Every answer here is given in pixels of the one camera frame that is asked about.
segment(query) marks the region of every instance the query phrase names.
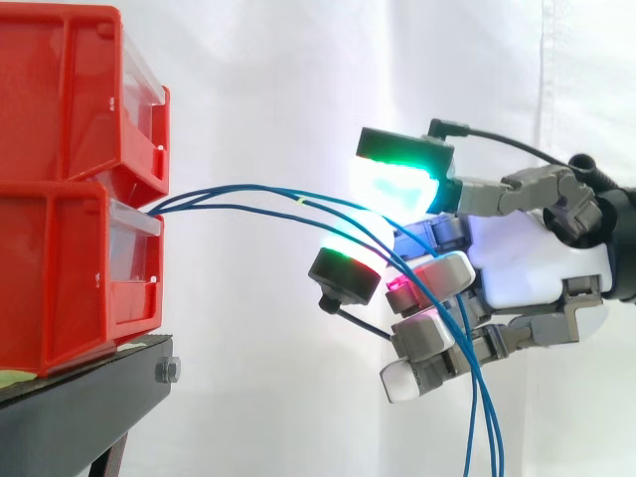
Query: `black cable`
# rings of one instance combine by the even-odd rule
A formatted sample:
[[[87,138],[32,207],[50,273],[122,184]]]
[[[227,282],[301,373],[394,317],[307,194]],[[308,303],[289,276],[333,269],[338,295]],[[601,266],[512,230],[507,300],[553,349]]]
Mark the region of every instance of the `black cable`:
[[[502,136],[501,134],[495,134],[494,132],[488,132],[488,131],[482,131],[480,129],[469,128],[468,135],[483,137],[485,139],[490,139],[492,141],[501,142],[502,144],[507,144],[509,146],[516,147],[517,149],[521,149],[522,151],[532,154],[533,156],[537,156],[549,164],[553,164],[555,166],[569,167],[567,164],[559,161],[558,159],[551,156],[550,154],[546,154],[545,152],[540,151],[539,149],[535,147],[529,146],[528,144],[524,144],[523,142],[519,142],[515,139],[511,139],[510,137]]]
[[[358,325],[363,330],[370,331],[374,335],[379,336],[380,338],[384,338],[387,341],[391,340],[391,335],[389,333],[387,333],[386,331],[382,331],[381,329],[376,328],[374,325],[370,325],[366,321],[363,321],[360,318],[355,317],[354,315],[352,315],[351,313],[343,310],[342,308],[340,308],[336,312],[336,314],[338,316],[344,318],[345,320],[352,322],[354,325]]]

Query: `robotic hand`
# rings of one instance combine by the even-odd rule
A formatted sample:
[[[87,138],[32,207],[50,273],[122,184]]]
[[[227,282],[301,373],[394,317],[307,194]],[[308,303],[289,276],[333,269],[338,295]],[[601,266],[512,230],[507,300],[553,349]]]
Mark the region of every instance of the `robotic hand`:
[[[467,130],[433,120],[429,136],[445,139],[467,135]],[[363,147],[366,134],[367,146],[371,134],[375,150],[394,149],[396,137],[406,140],[365,130],[359,155],[361,148],[369,149]],[[426,136],[411,141],[424,141],[428,148],[447,146]],[[591,158],[579,155],[569,165],[525,169],[500,183],[450,178],[451,162],[446,163],[442,169],[450,173],[440,180],[442,197],[428,210],[440,215],[408,226],[438,257],[431,260],[403,234],[396,234],[394,252],[461,328],[455,297],[462,297],[480,365],[526,348],[579,342],[605,320],[603,299],[636,302],[636,192],[620,189]],[[403,320],[392,327],[398,360],[381,377],[389,401],[398,402],[439,388],[469,373],[470,366],[430,301],[408,278],[392,271],[387,300]],[[361,302],[340,298],[351,283],[360,283],[359,274],[325,284],[324,273],[310,272],[332,304]],[[362,302],[370,297],[366,293]],[[486,324],[494,315],[515,318],[505,325]]]

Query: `blue wire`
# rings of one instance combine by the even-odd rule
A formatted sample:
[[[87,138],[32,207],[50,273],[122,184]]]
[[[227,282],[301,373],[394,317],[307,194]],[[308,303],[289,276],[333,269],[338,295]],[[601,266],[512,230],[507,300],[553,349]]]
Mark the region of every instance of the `blue wire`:
[[[297,194],[301,194],[303,196],[309,197],[309,196],[314,196],[317,197],[319,199],[323,199],[323,200],[330,200],[331,202],[335,202],[335,203],[339,203],[342,205],[347,205],[350,207],[355,207],[357,209],[363,209],[362,206],[359,206],[357,204],[353,204],[353,203],[349,203],[347,201],[342,201],[339,199],[334,199],[334,198],[330,198],[328,196],[322,196],[322,195],[317,195],[317,194],[311,194],[311,193],[307,193],[305,191],[295,191],[295,190],[285,190],[285,189],[277,189],[277,188],[270,188],[270,187],[266,187],[266,186],[259,186],[259,185],[254,185],[254,184],[244,184],[244,185],[234,185],[234,186],[223,186],[223,187],[218,187],[218,188],[211,188],[211,189],[205,189],[205,190],[201,190],[201,191],[194,191],[191,193],[187,193],[187,194],[183,194],[181,196],[169,199],[167,201],[165,201],[164,203],[160,204],[159,206],[155,207],[152,211],[150,211],[150,215],[159,215],[159,214],[166,214],[166,213],[170,213],[170,212],[178,212],[180,210],[188,210],[189,207],[194,206],[194,204],[201,202],[203,200],[212,198],[212,197],[216,197],[220,194],[226,194],[229,192],[238,192],[238,191],[266,191],[266,192],[270,192],[273,194],[277,194],[277,195],[281,195],[283,197],[287,197],[289,199],[293,199],[293,200],[299,200],[300,197],[298,197]],[[172,204],[174,202],[186,199],[188,197],[195,197],[195,196],[200,196],[198,199],[191,201],[190,203],[185,203],[182,204],[180,206],[175,206],[172,208],[168,208],[168,209],[164,209],[165,206]],[[421,280],[419,280],[414,273],[412,273],[412,270],[410,270],[410,268],[408,267],[408,265],[399,257],[397,256],[391,249],[387,248],[380,240],[378,240],[373,234],[371,234],[367,229],[365,229],[362,225],[360,225],[359,223],[357,223],[356,221],[354,221],[353,219],[349,218],[348,216],[325,206],[322,206],[320,204],[316,204],[313,203],[311,201],[304,201],[305,205],[308,205],[310,207],[314,207],[316,209],[322,210],[324,212],[328,212],[332,215],[335,215],[337,217],[340,217],[341,219],[345,220],[346,222],[349,222],[350,224],[352,224],[354,227],[356,227],[357,229],[361,230],[363,233],[365,233],[368,237],[370,237],[371,239],[373,239],[377,244],[379,244],[392,258],[388,259],[387,257],[385,257],[385,259],[388,260],[388,262],[394,266],[396,269],[402,271],[402,273],[404,273],[406,276],[408,276],[411,281],[413,281],[420,289],[421,291],[427,295],[427,297],[429,298],[429,300],[431,301],[431,303],[433,303],[435,305],[435,307],[437,308],[440,317],[442,318],[442,321],[444,321],[444,323],[446,324],[446,326],[448,327],[448,329],[451,331],[451,333],[453,334],[455,341],[457,342],[457,345],[459,346],[459,348],[462,350],[462,352],[466,355],[466,359],[469,363],[469,365],[471,366],[472,369],[472,374],[473,374],[473,382],[476,380],[477,383],[479,384],[481,391],[482,391],[482,399],[484,401],[484,410],[486,413],[486,421],[487,421],[487,427],[489,430],[489,441],[491,442],[491,461],[494,461],[495,456],[494,456],[494,452],[492,452],[493,447],[493,442],[492,442],[492,430],[490,428],[490,421],[492,419],[492,424],[495,427],[495,433],[497,436],[497,444],[499,447],[499,457],[500,457],[500,476],[503,476],[503,470],[504,470],[504,466],[503,466],[503,439],[501,437],[501,430],[499,428],[499,422],[497,419],[497,415],[495,413],[495,409],[494,406],[492,404],[492,400],[490,398],[490,395],[488,393],[487,387],[485,385],[485,382],[483,381],[483,377],[481,375],[481,370],[479,368],[479,363],[474,355],[474,352],[472,351],[472,340],[471,339],[466,339],[462,333],[461,330],[459,329],[459,327],[457,326],[457,324],[454,322],[453,318],[450,316],[450,314],[443,308],[443,306],[441,305],[441,303],[439,303],[438,300],[436,300],[436,298],[429,292],[429,290],[424,286],[424,284],[421,282]],[[408,231],[407,229],[404,229],[403,227],[401,227],[400,225],[394,223],[393,221],[390,221],[390,223],[392,223],[392,225],[394,225],[394,227],[396,227],[397,229],[401,230],[403,233],[407,234],[408,236],[412,237],[413,239],[415,239],[416,241],[420,242],[420,244],[422,246],[424,246],[424,248],[428,248],[430,249],[427,244],[425,244],[424,242],[420,241],[417,237],[415,237],[410,231]],[[466,331],[468,332],[469,327],[466,327],[466,324],[468,324],[467,322],[467,317],[465,315],[465,308],[462,310],[462,315],[464,317],[464,327],[466,328]],[[473,417],[474,412],[471,412],[471,428],[474,430],[474,417]],[[472,434],[469,434],[469,444],[472,444],[472,438],[471,438]]]
[[[289,192],[291,194],[297,194],[297,195],[301,195],[301,196],[306,196],[306,197],[312,197],[314,199],[319,199],[319,200],[323,200],[323,201],[329,201],[329,202],[333,202],[336,204],[340,204],[343,206],[348,206],[348,207],[352,207],[354,209],[365,209],[365,207],[359,205],[359,204],[355,204],[353,202],[349,202],[349,201],[345,201],[342,199],[336,199],[330,196],[325,196],[322,194],[315,194],[315,193],[311,193],[311,192],[307,192],[307,191],[302,191],[302,190],[298,190],[298,189],[285,189],[286,192]],[[415,234],[413,234],[411,231],[409,231],[407,228],[402,227],[400,224],[396,223],[395,221],[391,220],[390,218],[385,216],[385,219],[395,228],[400,230],[403,234],[406,234],[408,237],[410,237],[413,241],[415,241],[417,244],[419,244],[419,246],[421,246],[424,250],[426,250],[426,252],[433,256],[436,257],[438,256],[438,253],[428,244],[426,243],[424,240],[422,240],[421,238],[419,238],[418,236],[416,236]],[[466,312],[466,307],[464,306],[464,300],[462,299],[462,297],[458,294],[456,295],[457,298],[457,303],[459,305],[459,310],[461,312],[461,317],[464,323],[464,330],[466,331],[466,338],[468,339],[468,342],[470,344],[470,348],[473,348],[473,343],[472,343],[472,336],[471,336],[471,329],[470,329],[470,322],[468,320],[468,314]],[[477,380],[475,378],[474,373],[471,371],[471,385],[472,385],[472,401],[471,401],[471,406],[470,406],[470,424],[468,427],[468,442],[466,444],[466,460],[464,463],[464,477],[468,477],[468,474],[470,472],[470,461],[472,458],[472,449],[473,449],[473,439],[474,439],[474,435],[475,435],[475,419],[476,419],[476,415],[477,415]],[[484,403],[484,414],[486,417],[486,428],[488,430],[488,443],[490,445],[490,463],[491,463],[491,472],[493,477],[495,477],[497,475],[497,460],[496,460],[496,455],[495,455],[495,441],[493,438],[493,431],[492,431],[492,421],[490,419],[489,416],[489,412],[487,410],[487,406]]]

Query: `metal bolt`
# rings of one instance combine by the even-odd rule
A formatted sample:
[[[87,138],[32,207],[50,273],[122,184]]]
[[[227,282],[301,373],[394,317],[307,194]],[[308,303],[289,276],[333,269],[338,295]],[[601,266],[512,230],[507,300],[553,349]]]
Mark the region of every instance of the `metal bolt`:
[[[170,385],[177,383],[181,376],[181,360],[176,356],[164,357],[157,364],[155,379],[157,383]]]

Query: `red storage bin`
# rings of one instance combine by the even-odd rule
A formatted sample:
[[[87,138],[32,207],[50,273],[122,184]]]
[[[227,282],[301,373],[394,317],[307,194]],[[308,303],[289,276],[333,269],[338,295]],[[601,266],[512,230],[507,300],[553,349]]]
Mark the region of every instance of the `red storage bin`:
[[[0,3],[0,180],[168,193],[170,94],[112,7]]]
[[[0,183],[0,370],[45,376],[161,324],[163,223],[96,183]]]

